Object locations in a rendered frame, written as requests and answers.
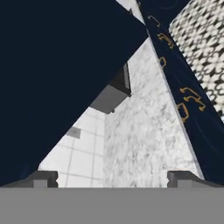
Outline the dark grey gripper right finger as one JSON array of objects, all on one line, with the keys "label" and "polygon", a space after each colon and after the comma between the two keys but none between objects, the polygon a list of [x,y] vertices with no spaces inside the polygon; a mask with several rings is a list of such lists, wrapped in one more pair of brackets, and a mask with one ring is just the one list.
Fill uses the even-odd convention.
[{"label": "dark grey gripper right finger", "polygon": [[167,178],[169,188],[223,188],[223,185],[201,179],[190,171],[168,171]]}]

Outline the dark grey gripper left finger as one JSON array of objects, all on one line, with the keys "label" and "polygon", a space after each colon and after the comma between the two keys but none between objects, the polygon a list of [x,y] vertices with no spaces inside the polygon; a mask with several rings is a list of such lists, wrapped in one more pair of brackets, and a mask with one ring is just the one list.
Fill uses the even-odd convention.
[{"label": "dark grey gripper left finger", "polygon": [[4,185],[3,188],[57,188],[57,171],[35,171],[25,179]]}]

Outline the navy blue base cabinet run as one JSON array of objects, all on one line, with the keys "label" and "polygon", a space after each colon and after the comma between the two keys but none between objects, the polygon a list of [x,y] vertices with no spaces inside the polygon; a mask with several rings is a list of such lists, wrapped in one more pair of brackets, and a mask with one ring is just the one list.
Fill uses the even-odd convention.
[{"label": "navy blue base cabinet run", "polygon": [[[190,0],[137,0],[137,6],[158,60],[161,57],[166,59],[166,67],[162,69],[176,107],[183,102],[188,109],[189,118],[182,123],[204,180],[224,186],[224,122],[169,33],[170,23],[189,2]],[[161,23],[160,28],[148,26],[149,15]],[[172,49],[158,39],[159,33],[164,33],[173,41]],[[182,94],[180,88],[191,88],[201,99],[185,101],[184,97],[190,93]]]}]

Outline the navy blue cabinet door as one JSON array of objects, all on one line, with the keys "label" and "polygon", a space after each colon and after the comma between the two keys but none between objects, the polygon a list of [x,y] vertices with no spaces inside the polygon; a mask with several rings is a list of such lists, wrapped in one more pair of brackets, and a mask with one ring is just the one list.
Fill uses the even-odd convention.
[{"label": "navy blue cabinet door", "polygon": [[0,0],[0,186],[39,168],[146,38],[116,0]]}]

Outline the grey and black appliance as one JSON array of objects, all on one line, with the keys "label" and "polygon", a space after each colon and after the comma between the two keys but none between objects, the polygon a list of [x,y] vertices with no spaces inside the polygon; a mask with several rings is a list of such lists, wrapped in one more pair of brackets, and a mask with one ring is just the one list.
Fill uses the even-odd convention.
[{"label": "grey and black appliance", "polygon": [[101,91],[90,104],[90,108],[109,115],[127,98],[131,97],[130,73],[128,64],[119,69],[115,78]]}]

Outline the grey wall outlet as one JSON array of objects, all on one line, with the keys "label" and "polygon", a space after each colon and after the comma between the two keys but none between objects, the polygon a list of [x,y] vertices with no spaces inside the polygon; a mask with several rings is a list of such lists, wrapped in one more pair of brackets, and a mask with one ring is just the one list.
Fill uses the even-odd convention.
[{"label": "grey wall outlet", "polygon": [[71,127],[66,133],[66,135],[79,139],[81,137],[81,129],[77,127]]}]

